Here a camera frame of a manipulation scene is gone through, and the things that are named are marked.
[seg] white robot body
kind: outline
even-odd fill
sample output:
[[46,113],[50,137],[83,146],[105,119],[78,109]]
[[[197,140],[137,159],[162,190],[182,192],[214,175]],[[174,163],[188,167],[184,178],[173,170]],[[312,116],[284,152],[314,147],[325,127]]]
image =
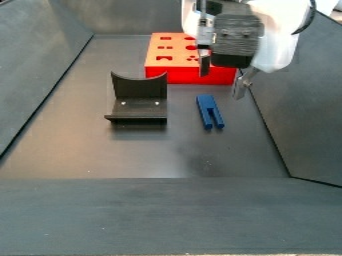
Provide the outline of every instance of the white robot body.
[[[201,12],[196,9],[196,3],[197,0],[184,0],[182,25],[185,33],[198,38]],[[293,35],[293,32],[304,24],[309,0],[254,0],[249,5],[265,26],[252,66],[270,73],[292,63],[298,42],[298,35]],[[208,15],[208,19],[212,22],[216,17]]]

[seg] hole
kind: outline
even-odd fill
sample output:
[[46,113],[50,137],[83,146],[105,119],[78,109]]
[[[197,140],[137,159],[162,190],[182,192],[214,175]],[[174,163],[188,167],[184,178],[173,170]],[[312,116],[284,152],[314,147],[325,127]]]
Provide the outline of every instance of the hole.
[[198,49],[198,47],[197,47],[196,45],[189,45],[189,46],[186,47],[186,49],[190,50],[190,51],[194,51],[194,50]]
[[166,59],[166,60],[173,60],[174,58],[173,58],[173,56],[157,56],[156,59],[157,59],[157,60],[164,60],[164,59]]

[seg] bin floor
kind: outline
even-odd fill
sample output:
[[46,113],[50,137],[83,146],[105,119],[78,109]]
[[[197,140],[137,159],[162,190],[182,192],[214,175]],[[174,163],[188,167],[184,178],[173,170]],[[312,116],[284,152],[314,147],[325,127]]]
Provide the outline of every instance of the bin floor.
[[[0,162],[0,178],[288,177],[254,100],[232,86],[169,85],[169,122],[113,125],[110,72],[145,78],[149,36],[98,36]],[[226,123],[206,131],[197,95]]]

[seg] cable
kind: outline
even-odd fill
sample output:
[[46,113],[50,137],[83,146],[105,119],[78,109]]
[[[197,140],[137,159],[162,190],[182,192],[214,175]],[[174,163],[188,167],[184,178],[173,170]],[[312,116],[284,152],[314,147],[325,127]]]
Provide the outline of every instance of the cable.
[[293,35],[302,33],[308,29],[308,27],[312,25],[312,23],[314,21],[316,13],[317,13],[317,3],[316,3],[316,0],[310,0],[310,2],[312,2],[310,16],[309,16],[309,18],[306,20],[305,25],[294,31]]

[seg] red holder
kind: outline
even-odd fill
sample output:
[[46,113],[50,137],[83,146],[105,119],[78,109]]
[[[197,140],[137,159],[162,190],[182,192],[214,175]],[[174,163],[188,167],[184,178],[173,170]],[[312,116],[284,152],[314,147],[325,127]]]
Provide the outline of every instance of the red holder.
[[146,77],[168,72],[169,84],[233,85],[237,68],[210,66],[200,77],[196,39],[185,33],[154,33],[145,63]]

